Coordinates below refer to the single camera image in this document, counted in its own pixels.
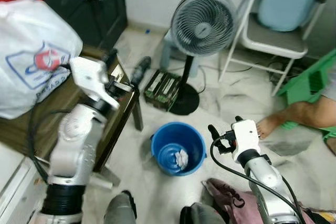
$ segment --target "white plastic bag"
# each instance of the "white plastic bag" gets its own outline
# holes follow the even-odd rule
[[[82,47],[76,32],[45,2],[0,2],[0,117],[13,119],[27,112],[50,70],[79,56]],[[39,101],[68,75],[59,68]]]

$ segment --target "fan base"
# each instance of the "fan base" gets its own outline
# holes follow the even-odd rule
[[[198,92],[186,84],[183,90],[183,95],[177,95],[174,105],[169,112],[175,115],[189,115],[193,113],[200,104],[200,96]]]

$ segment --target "black cabinet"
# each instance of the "black cabinet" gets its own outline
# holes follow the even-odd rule
[[[127,26],[125,0],[45,0],[84,44],[111,49]]]

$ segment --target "fan stand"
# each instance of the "fan stand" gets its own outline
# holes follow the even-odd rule
[[[200,104],[200,96],[198,92],[187,84],[187,80],[189,77],[189,72],[191,65],[193,63],[194,57],[187,56],[187,60],[184,65],[184,71],[180,82],[179,93],[177,98],[170,108],[170,112],[175,115],[189,115],[193,113]]]

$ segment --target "white chair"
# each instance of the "white chair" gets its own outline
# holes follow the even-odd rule
[[[311,15],[309,15],[308,20],[298,29],[285,33],[270,30],[259,24],[256,19],[257,14],[254,13],[254,9],[257,9],[259,2],[259,0],[248,1],[246,10],[244,11],[237,29],[235,39],[230,48],[224,69],[219,76],[219,82],[222,81],[224,73],[230,62],[279,73],[281,74],[281,78],[272,92],[272,96],[274,96],[280,89],[281,84],[293,65],[294,60],[302,58],[308,52],[306,39],[320,16],[326,0],[316,0],[316,6],[313,10],[311,10]],[[290,60],[284,70],[277,70],[234,59],[233,53],[238,41],[248,49],[265,52],[274,56],[286,57]]]

